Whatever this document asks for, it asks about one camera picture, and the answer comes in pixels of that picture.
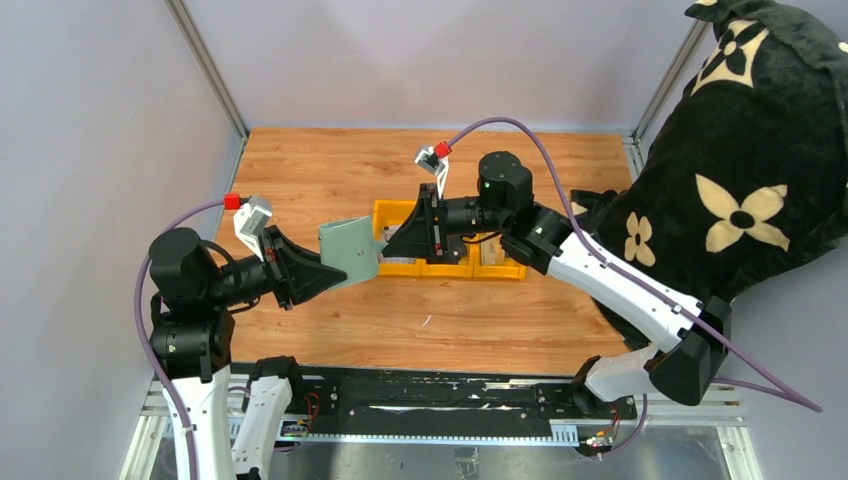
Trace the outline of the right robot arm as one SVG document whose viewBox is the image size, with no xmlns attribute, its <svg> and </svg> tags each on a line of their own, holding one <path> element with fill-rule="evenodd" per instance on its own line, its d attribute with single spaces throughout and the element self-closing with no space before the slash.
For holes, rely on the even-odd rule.
<svg viewBox="0 0 848 480">
<path fill-rule="evenodd" d="M 567 387 L 566 404 L 590 415 L 649 393 L 701 403 L 728 353 L 716 337 L 730 319 L 726 302 L 685 295 L 604 251 L 575 222 L 535 201 L 531 172 L 510 152 L 481 158 L 477 188 L 475 197 L 443 199 L 436 185 L 421 184 L 383 256 L 441 262 L 451 254 L 450 238 L 496 233 L 511 259 L 583 290 L 648 340 L 617 357 L 589 358 Z"/>
</svg>

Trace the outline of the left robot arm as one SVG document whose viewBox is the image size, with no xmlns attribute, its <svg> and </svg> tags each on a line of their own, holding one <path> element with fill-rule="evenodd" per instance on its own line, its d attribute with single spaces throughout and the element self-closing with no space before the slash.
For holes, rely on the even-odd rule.
<svg viewBox="0 0 848 480">
<path fill-rule="evenodd" d="M 242 403 L 238 433 L 230 430 L 231 342 L 239 304 L 274 296 L 286 310 L 335 287 L 347 274 L 318 253 L 262 230 L 260 253 L 240 260 L 191 228 L 160 234 L 149 248 L 150 347 L 175 426 L 181 479 L 266 479 L 283 414 L 305 400 L 300 365 L 291 356 L 257 361 Z"/>
</svg>

